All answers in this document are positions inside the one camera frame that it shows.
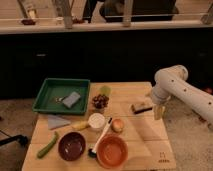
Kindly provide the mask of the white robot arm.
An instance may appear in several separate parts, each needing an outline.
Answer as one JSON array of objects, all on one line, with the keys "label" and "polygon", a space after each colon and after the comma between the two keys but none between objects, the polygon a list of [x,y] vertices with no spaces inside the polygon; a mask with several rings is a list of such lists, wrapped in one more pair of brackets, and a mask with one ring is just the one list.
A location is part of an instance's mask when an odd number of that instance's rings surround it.
[{"label": "white robot arm", "polygon": [[187,78],[188,70],[183,65],[158,70],[151,90],[152,102],[161,105],[173,95],[213,125],[213,95],[190,85]]}]

